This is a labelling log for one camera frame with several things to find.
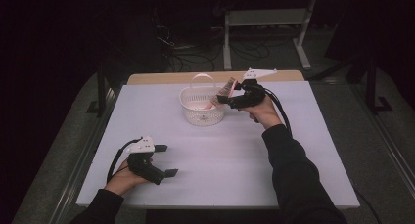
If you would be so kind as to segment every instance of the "table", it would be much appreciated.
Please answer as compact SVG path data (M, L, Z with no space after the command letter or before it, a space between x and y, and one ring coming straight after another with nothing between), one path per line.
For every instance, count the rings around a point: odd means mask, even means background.
M242 74L211 73L218 84L224 84L230 76L238 79ZM214 126L193 126L185 120L178 97L193 75L138 74L129 78L119 94L77 204L88 205L105 185L111 161L122 145L151 135L156 144L169 146L167 152L153 155L153 165L161 170L179 171L158 186L145 184L130 191L124 205L186 209L278 207L271 183L272 169L260 136L261 125L253 123L246 112L229 108L223 120ZM275 81L290 77L294 81ZM280 99L294 137L318 167L321 182L335 206L358 207L309 83L303 81L299 71L278 71L258 81Z

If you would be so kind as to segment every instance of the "handheld controller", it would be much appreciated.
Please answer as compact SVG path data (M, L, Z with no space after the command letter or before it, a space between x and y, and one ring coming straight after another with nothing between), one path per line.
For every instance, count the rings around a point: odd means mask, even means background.
M164 178L174 177L178 169L168 169L161 171L151 164L151 157L154 153L165 152L167 145L155 145L153 138L150 136L142 137L141 139L132 140L125 144L115 156L115 159L110 167L110 171L107 176L107 182L113 177L114 167L124 149L131 145L126 151L128 155L128 168L134 174L141 176L149 182L159 184Z

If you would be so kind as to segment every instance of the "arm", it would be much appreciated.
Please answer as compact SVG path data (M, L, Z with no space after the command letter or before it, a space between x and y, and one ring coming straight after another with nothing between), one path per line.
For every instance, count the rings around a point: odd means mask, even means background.
M318 170L305 150L282 124L272 101L266 97L244 109L257 119L273 167L272 182L285 223L346 223L319 181Z
M128 169L127 161L124 161L104 189L98 190L91 204L70 222L71 224L110 224L115 223L116 215L121 208L123 194L136 185L146 183L142 177L132 173Z

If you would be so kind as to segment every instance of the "metal stand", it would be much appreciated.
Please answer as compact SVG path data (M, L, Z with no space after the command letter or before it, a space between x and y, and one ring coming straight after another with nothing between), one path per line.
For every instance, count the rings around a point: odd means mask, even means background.
M316 0L309 0L307 8L279 10L229 11L225 15L225 41L223 45L224 69L231 70L229 48L229 26L300 24L300 35L293 39L302 67L311 69L311 64L302 48L302 42L310 22Z

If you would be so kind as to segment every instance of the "black cable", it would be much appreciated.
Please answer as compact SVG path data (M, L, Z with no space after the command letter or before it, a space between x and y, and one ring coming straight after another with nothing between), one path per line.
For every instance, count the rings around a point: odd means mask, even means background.
M277 98L277 96L276 96L274 93L272 93L272 91L270 91L269 89L265 89L265 92L266 92L266 94L267 94L267 95L271 98L272 102L274 102L274 104L277 106L278 110L279 110L279 111L280 111L280 113L281 113L281 116L283 116L283 118L284 118L285 125L286 125L286 127L287 127L287 129L288 129L288 131L289 131L289 133L290 133L290 135L291 135L291 137L293 137L293 133L292 133L292 131L291 131L290 121L288 120L287 115L286 115L286 113L284 112L284 109L283 109L283 106L281 105L280 100L279 100L279 99Z
M121 157L122 152L124 151L124 149L125 149L128 145L130 145L130 144L132 144L132 143L138 143L141 139L134 139L134 140L131 140L131 141L129 141L128 143L126 143L124 146L122 146L122 148L118 149L118 152L116 153L116 155L115 155L115 157L114 157L114 159L113 159L113 162L111 163L110 169L108 170L108 174L107 174L107 183L108 183L108 182L110 182L111 178L113 177L113 171L114 171L114 168L115 168L116 163L118 162L119 158Z
M369 202L369 201L367 201L366 200L366 198L357 190L357 188L355 187L355 186L353 186L352 185L352 187L353 187L353 190L357 193L357 195L367 204L367 206L370 208L370 210L372 211L372 213L373 213L373 215L375 216L375 218L376 218L376 221L379 223L379 224L382 224L382 221L381 221L381 218L379 218L379 215L378 215L378 213L376 212L376 210L375 210L375 208L373 208L373 206L372 206L372 204Z

